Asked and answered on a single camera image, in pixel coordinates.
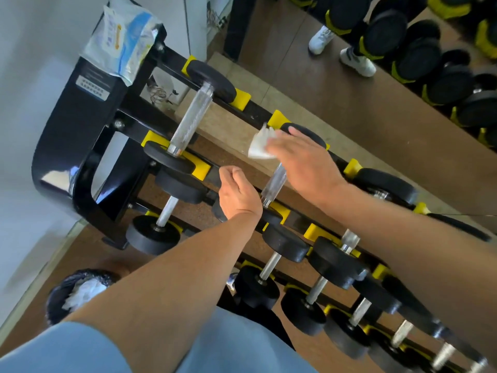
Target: white label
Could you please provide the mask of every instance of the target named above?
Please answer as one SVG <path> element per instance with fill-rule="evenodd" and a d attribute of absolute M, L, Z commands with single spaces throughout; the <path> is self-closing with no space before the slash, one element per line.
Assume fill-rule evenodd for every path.
<path fill-rule="evenodd" d="M 121 56 L 126 28 L 123 18 L 113 9 L 103 7 L 102 48 L 113 58 Z"/>
<path fill-rule="evenodd" d="M 95 97 L 100 98 L 103 101 L 106 101 L 110 94 L 107 90 L 99 87 L 97 84 L 91 82 L 82 75 L 78 76 L 78 79 L 76 80 L 76 85 L 81 87 L 83 90 L 86 90 L 88 93 L 93 94 Z"/>

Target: hand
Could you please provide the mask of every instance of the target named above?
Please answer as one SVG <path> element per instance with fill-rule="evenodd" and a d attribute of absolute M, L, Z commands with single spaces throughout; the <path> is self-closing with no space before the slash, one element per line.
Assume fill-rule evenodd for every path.
<path fill-rule="evenodd" d="M 242 169 L 236 166 L 222 166 L 219 168 L 219 176 L 219 204 L 227 219 L 246 213 L 259 220 L 262 215 L 262 203 Z"/>
<path fill-rule="evenodd" d="M 288 131 L 290 134 L 276 131 L 277 137 L 268 140 L 266 151 L 283 164 L 293 188 L 316 207 L 322 207 L 331 193 L 347 182 L 326 149 L 293 127 Z"/>

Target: black pants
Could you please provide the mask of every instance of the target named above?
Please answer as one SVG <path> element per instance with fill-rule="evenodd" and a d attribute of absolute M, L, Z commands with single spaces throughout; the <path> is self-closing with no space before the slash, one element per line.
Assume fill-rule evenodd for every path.
<path fill-rule="evenodd" d="M 246 305 L 243 301 L 240 301 L 240 303 L 237 304 L 227 286 L 224 287 L 223 293 L 221 294 L 217 305 L 222 309 L 250 319 L 251 321 L 265 327 L 295 351 L 295 348 L 293 348 L 293 344 L 283 328 L 280 319 L 272 310 L 266 309 L 263 306 L 259 306 L 254 309 Z"/>

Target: black trash bag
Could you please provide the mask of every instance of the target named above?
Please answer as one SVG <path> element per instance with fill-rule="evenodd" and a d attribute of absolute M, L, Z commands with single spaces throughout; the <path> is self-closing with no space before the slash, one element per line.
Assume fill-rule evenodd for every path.
<path fill-rule="evenodd" d="M 97 278 L 107 288 L 121 279 L 119 275 L 105 269 L 78 269 L 72 275 L 67 276 L 48 295 L 45 317 L 49 326 L 56 325 L 71 313 L 62 306 L 71 295 L 75 285 L 80 280 L 88 281 L 93 278 Z"/>

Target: blue shirt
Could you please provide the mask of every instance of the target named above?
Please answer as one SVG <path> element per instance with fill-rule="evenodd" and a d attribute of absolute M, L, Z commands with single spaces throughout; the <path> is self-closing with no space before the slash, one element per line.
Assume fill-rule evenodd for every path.
<path fill-rule="evenodd" d="M 50 327 L 0 358 L 2 373 L 132 373 L 119 349 L 101 332 L 75 322 Z M 216 308 L 177 373 L 316 372 L 269 330 Z"/>

